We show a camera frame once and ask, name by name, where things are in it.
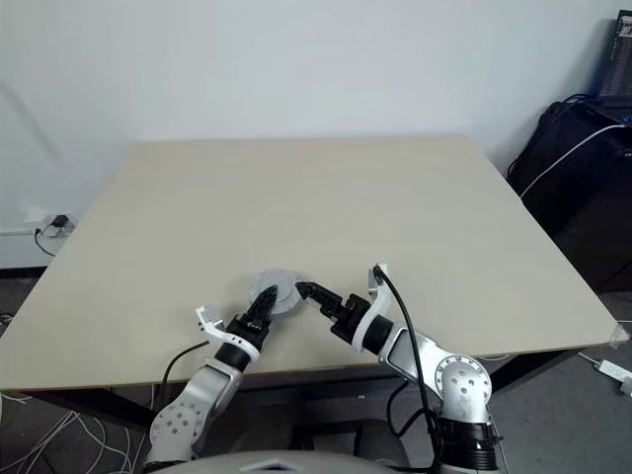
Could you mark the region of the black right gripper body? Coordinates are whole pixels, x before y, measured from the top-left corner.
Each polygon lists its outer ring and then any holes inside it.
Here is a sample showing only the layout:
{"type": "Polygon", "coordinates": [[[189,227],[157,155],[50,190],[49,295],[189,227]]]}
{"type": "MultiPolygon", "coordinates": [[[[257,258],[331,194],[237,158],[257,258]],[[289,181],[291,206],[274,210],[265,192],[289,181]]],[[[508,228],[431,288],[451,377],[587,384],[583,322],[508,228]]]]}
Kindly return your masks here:
{"type": "Polygon", "coordinates": [[[328,296],[321,304],[320,312],[333,322],[330,331],[339,339],[350,344],[359,322],[370,308],[371,304],[351,294],[346,302],[338,295],[328,296]]]}

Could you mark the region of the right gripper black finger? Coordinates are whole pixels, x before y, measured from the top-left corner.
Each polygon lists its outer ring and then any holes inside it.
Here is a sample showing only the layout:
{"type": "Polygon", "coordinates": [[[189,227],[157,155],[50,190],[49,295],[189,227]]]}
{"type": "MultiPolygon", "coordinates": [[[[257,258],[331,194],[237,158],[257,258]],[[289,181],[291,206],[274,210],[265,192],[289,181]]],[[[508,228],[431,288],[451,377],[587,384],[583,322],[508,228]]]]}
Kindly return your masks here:
{"type": "Polygon", "coordinates": [[[337,314],[337,295],[331,291],[310,291],[303,299],[325,317],[335,317],[337,314]]]}
{"type": "Polygon", "coordinates": [[[314,281],[299,281],[295,287],[303,300],[318,304],[340,304],[342,297],[314,281]]]}

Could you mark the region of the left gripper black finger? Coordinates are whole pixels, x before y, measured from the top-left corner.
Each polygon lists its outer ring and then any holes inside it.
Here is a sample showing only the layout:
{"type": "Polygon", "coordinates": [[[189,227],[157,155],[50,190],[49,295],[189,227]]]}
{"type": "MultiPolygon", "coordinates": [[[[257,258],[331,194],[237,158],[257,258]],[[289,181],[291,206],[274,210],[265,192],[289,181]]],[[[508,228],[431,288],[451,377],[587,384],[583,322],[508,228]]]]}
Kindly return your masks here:
{"type": "Polygon", "coordinates": [[[246,318],[251,321],[269,321],[271,314],[271,290],[266,288],[254,300],[246,312],[246,318]]]}
{"type": "Polygon", "coordinates": [[[278,286],[271,285],[260,293],[261,319],[272,323],[280,317],[277,311],[278,286]]]}

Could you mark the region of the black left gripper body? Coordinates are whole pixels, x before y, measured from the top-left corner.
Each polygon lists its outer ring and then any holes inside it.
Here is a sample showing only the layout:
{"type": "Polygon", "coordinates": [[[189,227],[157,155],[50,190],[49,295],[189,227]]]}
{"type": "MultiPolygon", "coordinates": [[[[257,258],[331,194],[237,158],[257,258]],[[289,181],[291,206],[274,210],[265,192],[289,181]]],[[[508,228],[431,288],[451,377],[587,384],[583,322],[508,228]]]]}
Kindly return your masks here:
{"type": "Polygon", "coordinates": [[[227,332],[248,342],[263,342],[269,334],[270,326],[269,320],[243,314],[230,322],[227,332]]]}

